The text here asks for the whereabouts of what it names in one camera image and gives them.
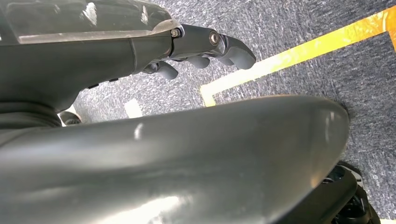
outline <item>screw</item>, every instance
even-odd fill
[[[209,34],[209,41],[213,46],[217,46],[220,42],[220,36],[216,31],[212,31]]]
[[[170,31],[170,35],[172,37],[180,37],[181,34],[182,33],[180,32],[180,29],[177,29],[177,28]]]

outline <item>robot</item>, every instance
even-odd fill
[[[238,69],[240,40],[143,0],[0,1],[2,224],[377,224],[361,175],[338,163],[335,102],[277,96],[61,127],[78,93],[167,61]]]

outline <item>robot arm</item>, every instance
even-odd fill
[[[176,78],[169,60],[204,68],[215,57],[240,69],[256,61],[241,41],[181,25],[145,1],[3,0],[0,7],[0,102],[59,112],[105,81],[139,72]]]

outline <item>floor marking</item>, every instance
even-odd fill
[[[132,99],[125,104],[125,111],[129,118],[140,118],[143,114],[140,109],[140,105],[136,99]]]
[[[396,220],[381,219],[381,224],[396,224]]]
[[[238,70],[202,85],[205,106],[216,105],[214,94],[387,31],[396,49],[396,6],[264,59],[249,70]]]

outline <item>gray carpet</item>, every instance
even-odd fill
[[[396,0],[154,0],[181,23],[211,27],[243,40],[258,60],[396,5]],[[127,118],[137,99],[144,115],[203,106],[199,88],[235,71],[213,61],[197,70],[174,63],[180,76],[138,74],[81,92],[75,108],[85,122]],[[396,53],[388,33],[292,66],[215,95],[218,104],[273,94],[325,96],[351,114],[344,160],[364,173],[381,218],[396,219]]]

